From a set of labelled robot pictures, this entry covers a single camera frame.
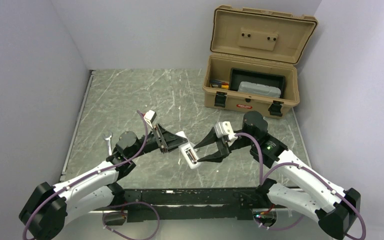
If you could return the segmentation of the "white remote control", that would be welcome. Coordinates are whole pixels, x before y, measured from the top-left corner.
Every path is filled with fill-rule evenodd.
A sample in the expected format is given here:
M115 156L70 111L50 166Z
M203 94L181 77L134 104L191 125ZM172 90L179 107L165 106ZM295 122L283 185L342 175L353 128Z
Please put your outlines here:
M195 144L190 142L190 140L187 138L184 131L179 131L176 133L177 136L182 137L186 139L185 143L182 143L178 146L179 152L183 155L186 163L188 164L189 168L191 170L195 170L198 167L201 166L201 163L198 162L200 159L196 150L194 149Z

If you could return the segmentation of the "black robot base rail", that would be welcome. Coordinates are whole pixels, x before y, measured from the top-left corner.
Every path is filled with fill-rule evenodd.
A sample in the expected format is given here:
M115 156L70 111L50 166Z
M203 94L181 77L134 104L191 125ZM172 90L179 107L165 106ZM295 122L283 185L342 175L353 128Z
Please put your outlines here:
M117 190L111 206L127 212L129 223L155 219L155 208L161 220L237 219L252 220L253 215L273 211L275 205L254 187L163 188Z

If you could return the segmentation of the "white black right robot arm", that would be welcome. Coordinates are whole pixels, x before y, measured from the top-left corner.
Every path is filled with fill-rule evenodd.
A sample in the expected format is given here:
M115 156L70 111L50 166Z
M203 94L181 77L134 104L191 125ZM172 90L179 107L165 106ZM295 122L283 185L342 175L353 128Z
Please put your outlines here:
M361 237L367 227L360 213L361 194L327 180L301 161L283 142L268 133L268 123L257 111L244 114L242 127L234 130L229 121L219 121L195 148L215 143L217 151L195 160L195 163L220 163L232 151L250 147L259 163L256 203L267 208L281 205L317 222L330 237L355 239L349 230L356 220L361 224Z

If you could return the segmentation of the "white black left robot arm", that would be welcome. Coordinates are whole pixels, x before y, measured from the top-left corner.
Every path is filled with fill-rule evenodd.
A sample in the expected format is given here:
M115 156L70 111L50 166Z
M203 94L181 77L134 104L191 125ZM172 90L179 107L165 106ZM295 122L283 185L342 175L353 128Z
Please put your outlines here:
M34 189L18 216L24 224L22 238L26 240L30 233L34 240L51 240L90 211L126 206L129 197L117 182L136 167L133 160L155 150L171 152L188 142L181 133L167 131L159 124L146 126L141 138L133 131L123 132L98 166L67 181L54 185L43 182Z

